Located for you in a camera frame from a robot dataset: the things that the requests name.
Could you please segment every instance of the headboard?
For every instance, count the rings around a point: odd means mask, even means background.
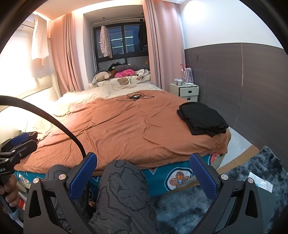
[[[56,73],[35,78],[35,83],[35,88],[17,95],[17,98],[35,104],[39,100],[56,101],[61,97]],[[17,125],[20,118],[21,112],[18,107],[0,106],[0,143],[20,133]]]

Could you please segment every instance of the gray pants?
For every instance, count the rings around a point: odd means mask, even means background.
[[[67,167],[55,165],[45,179],[53,180],[68,172]],[[59,204],[56,200],[53,204],[63,228],[69,231]],[[122,160],[114,161],[105,168],[99,184],[96,212],[89,224],[98,234],[160,233],[147,182],[138,168]]]

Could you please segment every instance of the black folded clothing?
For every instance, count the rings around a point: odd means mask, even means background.
[[[214,109],[199,102],[187,102],[179,106],[177,114],[188,125],[192,135],[214,136],[226,133],[229,127],[223,117]]]

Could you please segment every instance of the hanging black clothing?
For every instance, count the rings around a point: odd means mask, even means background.
[[[188,125],[192,135],[214,136],[226,133],[229,127],[223,117],[214,109],[199,102],[187,102],[179,106],[177,114]]]
[[[143,51],[143,46],[148,45],[146,23],[143,19],[140,19],[138,37],[140,41],[140,50]]]

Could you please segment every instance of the nightstand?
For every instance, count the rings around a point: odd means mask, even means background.
[[[170,84],[170,93],[187,101],[197,102],[199,87],[177,86],[175,84]]]

